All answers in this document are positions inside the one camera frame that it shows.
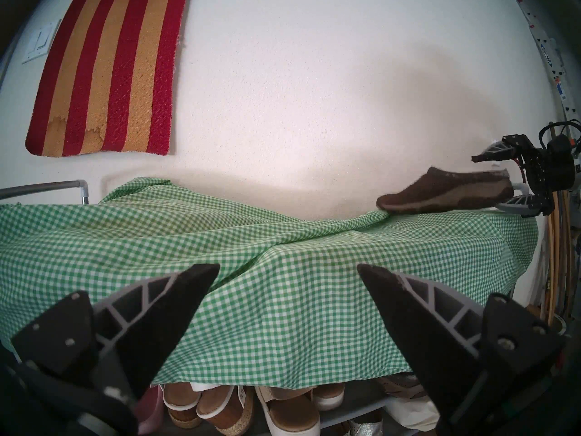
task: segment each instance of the light switch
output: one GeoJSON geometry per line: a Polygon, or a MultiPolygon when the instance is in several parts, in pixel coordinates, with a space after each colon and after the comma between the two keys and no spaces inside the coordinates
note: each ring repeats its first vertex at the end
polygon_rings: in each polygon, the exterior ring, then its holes
{"type": "Polygon", "coordinates": [[[55,37],[56,30],[59,27],[59,23],[60,19],[55,22],[50,22],[42,28],[35,30],[30,35],[22,63],[26,63],[29,60],[36,59],[37,57],[44,56],[48,53],[52,40],[55,37]]]}
{"type": "Polygon", "coordinates": [[[44,28],[42,28],[42,31],[40,32],[40,35],[38,36],[38,42],[36,45],[36,49],[45,47],[45,45],[48,42],[48,35],[50,32],[51,32],[50,27],[45,26],[44,28]]]}

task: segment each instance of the silver shoe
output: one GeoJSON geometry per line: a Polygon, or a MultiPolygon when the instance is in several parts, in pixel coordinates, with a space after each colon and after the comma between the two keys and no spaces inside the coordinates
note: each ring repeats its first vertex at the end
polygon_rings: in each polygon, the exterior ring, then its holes
{"type": "Polygon", "coordinates": [[[351,436],[384,436],[383,422],[357,423],[349,421],[351,436]]]}

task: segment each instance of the red and yellow striped cloth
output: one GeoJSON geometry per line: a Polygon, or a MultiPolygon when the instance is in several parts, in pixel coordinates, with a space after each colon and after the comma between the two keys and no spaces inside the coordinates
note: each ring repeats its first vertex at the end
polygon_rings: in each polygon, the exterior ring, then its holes
{"type": "Polygon", "coordinates": [[[26,148],[167,154],[185,0],[73,0],[42,72],[26,148]]]}

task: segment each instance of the green checkered tablecloth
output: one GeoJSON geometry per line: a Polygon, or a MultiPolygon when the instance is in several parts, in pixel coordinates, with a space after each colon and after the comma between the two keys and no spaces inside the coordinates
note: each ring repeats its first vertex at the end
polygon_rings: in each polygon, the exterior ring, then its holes
{"type": "Polygon", "coordinates": [[[500,212],[304,221],[137,178],[98,205],[0,206],[0,337],[63,296],[219,263],[156,381],[299,388],[407,368],[356,265],[442,281],[484,303],[509,292],[535,219],[500,212]]]}

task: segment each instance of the pink shoe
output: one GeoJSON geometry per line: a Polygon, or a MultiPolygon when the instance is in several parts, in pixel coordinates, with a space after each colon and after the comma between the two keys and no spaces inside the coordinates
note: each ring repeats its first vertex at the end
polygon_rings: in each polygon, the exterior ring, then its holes
{"type": "Polygon", "coordinates": [[[161,386],[151,386],[133,409],[133,414],[139,422],[138,435],[153,433],[162,426],[163,408],[161,386]]]}

